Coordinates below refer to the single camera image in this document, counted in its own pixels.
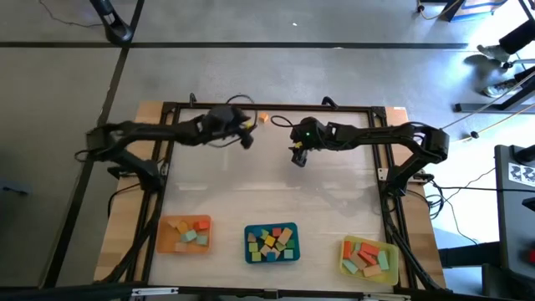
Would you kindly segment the person's leg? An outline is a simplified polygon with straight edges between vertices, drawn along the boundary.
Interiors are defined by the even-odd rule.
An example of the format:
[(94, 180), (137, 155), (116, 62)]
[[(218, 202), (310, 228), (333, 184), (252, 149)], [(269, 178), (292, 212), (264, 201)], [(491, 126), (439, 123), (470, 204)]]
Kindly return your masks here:
[(535, 20), (527, 20), (506, 36), (499, 39), (499, 45), (507, 54), (515, 54), (535, 39)]

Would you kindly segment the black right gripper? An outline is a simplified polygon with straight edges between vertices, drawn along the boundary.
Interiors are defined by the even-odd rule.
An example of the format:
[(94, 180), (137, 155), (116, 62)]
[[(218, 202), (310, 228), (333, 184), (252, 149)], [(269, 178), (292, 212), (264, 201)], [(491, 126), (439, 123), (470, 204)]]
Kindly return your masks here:
[(291, 126), (290, 139), (293, 146), (291, 162), (296, 166), (305, 167), (308, 159), (308, 150), (328, 149), (325, 139), (329, 131), (326, 125), (314, 117), (305, 117), (298, 124)]

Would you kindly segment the black desk foot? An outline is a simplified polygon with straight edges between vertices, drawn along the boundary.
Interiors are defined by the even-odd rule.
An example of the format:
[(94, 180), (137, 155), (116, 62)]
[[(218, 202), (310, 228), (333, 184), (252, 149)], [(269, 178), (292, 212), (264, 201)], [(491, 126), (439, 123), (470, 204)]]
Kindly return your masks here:
[(466, 114), (506, 114), (520, 113), (535, 115), (535, 70), (523, 79), (520, 91), (508, 96), (507, 92), (489, 103), (458, 103), (453, 106), (456, 113)]

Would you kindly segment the blue box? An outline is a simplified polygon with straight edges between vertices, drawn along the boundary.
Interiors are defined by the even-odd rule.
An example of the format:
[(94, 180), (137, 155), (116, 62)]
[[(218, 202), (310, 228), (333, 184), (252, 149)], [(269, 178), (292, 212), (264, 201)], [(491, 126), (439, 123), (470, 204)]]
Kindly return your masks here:
[(508, 0), (451, 0), (443, 19), (448, 22), (468, 21), (491, 16)]

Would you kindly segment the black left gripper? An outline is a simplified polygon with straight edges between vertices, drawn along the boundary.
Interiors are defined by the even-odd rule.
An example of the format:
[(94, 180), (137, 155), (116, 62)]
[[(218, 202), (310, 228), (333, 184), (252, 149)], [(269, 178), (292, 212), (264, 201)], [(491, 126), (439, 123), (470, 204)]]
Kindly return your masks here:
[[(255, 130), (257, 128), (257, 111), (247, 119), (245, 113), (234, 105), (219, 105), (208, 111), (203, 118), (203, 131), (212, 136), (235, 135), (241, 129)], [(241, 145), (248, 150), (253, 143), (253, 137), (245, 132), (241, 135)]]

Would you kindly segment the black stand base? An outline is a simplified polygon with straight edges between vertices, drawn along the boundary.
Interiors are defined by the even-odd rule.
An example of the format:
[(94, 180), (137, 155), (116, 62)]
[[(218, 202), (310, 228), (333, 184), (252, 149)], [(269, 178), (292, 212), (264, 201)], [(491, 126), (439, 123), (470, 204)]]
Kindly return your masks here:
[(105, 37), (115, 45), (124, 45), (133, 38), (133, 30), (116, 12), (110, 0), (89, 0), (104, 27)]

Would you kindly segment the white printed sticker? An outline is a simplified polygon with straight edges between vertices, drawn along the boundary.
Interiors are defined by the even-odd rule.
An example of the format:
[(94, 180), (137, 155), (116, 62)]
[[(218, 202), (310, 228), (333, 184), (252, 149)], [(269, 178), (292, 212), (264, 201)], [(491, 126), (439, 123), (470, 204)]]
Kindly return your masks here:
[(509, 181), (535, 187), (535, 168), (531, 166), (509, 163), (507, 166), (507, 175)]

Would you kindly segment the yellow plastic tray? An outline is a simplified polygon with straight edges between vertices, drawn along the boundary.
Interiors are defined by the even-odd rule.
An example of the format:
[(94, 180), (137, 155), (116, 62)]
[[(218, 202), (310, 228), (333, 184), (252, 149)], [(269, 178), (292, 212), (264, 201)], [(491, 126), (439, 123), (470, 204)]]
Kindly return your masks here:
[[(353, 247), (355, 243), (357, 242), (366, 242), (368, 244), (374, 245), (380, 249), (380, 251), (386, 251), (387, 258), (389, 261), (390, 269), (386, 271), (382, 271), (380, 275), (373, 276), (370, 278), (366, 278), (363, 275), (362, 270), (359, 270), (356, 274), (351, 274), (342, 264), (343, 259), (343, 245), (344, 240), (351, 241), (353, 243)], [(382, 283), (385, 285), (395, 286), (399, 282), (399, 248), (393, 244), (389, 244), (386, 242), (377, 242), (372, 241), (369, 239), (364, 239), (361, 237), (355, 237), (355, 236), (346, 236), (342, 242), (341, 242), (341, 250), (340, 250), (340, 256), (339, 256), (339, 271), (349, 277), (353, 278), (360, 278), (364, 280), (369, 280), (371, 282), (375, 283)]]

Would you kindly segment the black equipment cabinet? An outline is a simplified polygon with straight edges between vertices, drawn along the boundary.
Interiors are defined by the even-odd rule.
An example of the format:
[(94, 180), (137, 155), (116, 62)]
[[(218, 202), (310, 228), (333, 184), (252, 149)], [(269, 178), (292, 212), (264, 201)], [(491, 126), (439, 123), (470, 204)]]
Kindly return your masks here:
[(535, 145), (497, 145), (499, 240), (494, 263), (481, 266), (482, 292), (491, 298), (535, 301), (535, 187), (508, 180), (509, 163), (535, 168)]

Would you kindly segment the white metal bracket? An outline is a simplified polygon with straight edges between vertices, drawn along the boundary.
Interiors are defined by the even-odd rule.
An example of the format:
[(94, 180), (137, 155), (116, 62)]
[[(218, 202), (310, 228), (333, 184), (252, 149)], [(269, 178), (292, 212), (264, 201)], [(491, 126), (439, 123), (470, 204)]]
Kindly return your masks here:
[(361, 301), (412, 301), (410, 295), (395, 293), (363, 293)]
[(159, 296), (159, 295), (172, 295), (178, 294), (178, 287), (147, 287), (147, 288), (133, 288), (131, 290), (131, 297), (148, 297), (148, 296)]

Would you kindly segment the orange plastic tray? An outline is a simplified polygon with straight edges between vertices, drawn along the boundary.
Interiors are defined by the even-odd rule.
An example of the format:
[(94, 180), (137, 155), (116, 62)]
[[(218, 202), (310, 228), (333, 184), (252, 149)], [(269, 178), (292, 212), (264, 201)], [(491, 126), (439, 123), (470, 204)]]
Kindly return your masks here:
[[(200, 246), (196, 244), (196, 240), (192, 242), (185, 242), (188, 245), (185, 253), (176, 253), (174, 246), (176, 242), (181, 241), (181, 234), (177, 228), (171, 227), (168, 220), (184, 221), (188, 224), (189, 230), (193, 229), (193, 223), (200, 220), (209, 220), (211, 222), (210, 229), (207, 231), (197, 232), (199, 235), (207, 235), (209, 237), (209, 244), (207, 246)], [(176, 253), (176, 254), (203, 254), (207, 253), (211, 246), (211, 230), (212, 219), (208, 215), (174, 215), (163, 216), (159, 221), (158, 236), (156, 240), (156, 251), (158, 253)]]

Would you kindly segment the person's shoe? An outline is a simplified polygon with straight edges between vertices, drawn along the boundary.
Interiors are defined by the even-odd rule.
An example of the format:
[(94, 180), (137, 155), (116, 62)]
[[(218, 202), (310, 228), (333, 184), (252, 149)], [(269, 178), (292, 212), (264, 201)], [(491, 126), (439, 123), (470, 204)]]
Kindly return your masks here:
[(521, 89), (522, 87), (517, 84), (515, 79), (508, 79), (500, 83), (487, 86), (482, 90), (482, 93), (491, 98), (498, 98), (504, 94), (515, 94)]
[(479, 44), (476, 49), (488, 58), (502, 63), (506, 63), (511, 56), (501, 45), (483, 46)]

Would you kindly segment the teal plastic tray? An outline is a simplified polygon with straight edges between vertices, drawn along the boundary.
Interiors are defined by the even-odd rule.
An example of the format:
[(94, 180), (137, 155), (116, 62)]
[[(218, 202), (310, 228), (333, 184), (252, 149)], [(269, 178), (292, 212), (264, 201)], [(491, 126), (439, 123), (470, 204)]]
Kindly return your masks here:
[[(257, 241), (256, 243), (258, 244), (258, 252), (260, 252), (260, 249), (262, 248), (263, 245), (266, 245), (264, 243), (264, 241), (261, 239), (261, 235), (262, 235), (262, 229), (265, 229), (267, 231), (269, 231), (270, 233), (270, 236), (273, 237), (272, 235), (272, 230), (275, 228), (275, 227), (280, 227), (283, 231), (283, 229), (285, 227), (288, 227), (290, 228), (292, 231), (293, 231), (293, 234), (291, 236), (290, 239), (293, 239), (295, 241), (295, 248), (285, 248), (283, 251), (280, 252), (280, 256), (276, 259), (275, 262), (268, 262), (266, 260), (266, 256), (262, 255), (262, 261), (261, 262), (253, 262), (252, 261), (252, 253), (249, 252), (249, 247), (248, 247), (248, 244), (250, 243), (248, 240), (247, 240), (247, 235), (248, 233), (252, 232), (255, 237), (257, 238)], [(245, 261), (247, 263), (250, 263), (250, 264), (256, 264), (256, 263), (281, 263), (281, 262), (294, 262), (294, 261), (298, 261), (300, 259), (300, 256), (301, 256), (301, 252), (300, 252), (300, 245), (299, 245), (299, 235), (298, 235), (298, 226), (296, 223), (294, 222), (285, 222), (285, 223), (275, 223), (275, 224), (259, 224), (259, 225), (248, 225), (244, 228), (244, 241), (245, 241), (245, 245), (244, 245), (244, 258), (245, 258)], [(286, 249), (292, 249), (293, 250), (293, 259), (285, 259), (283, 254), (284, 254), (284, 251)]]

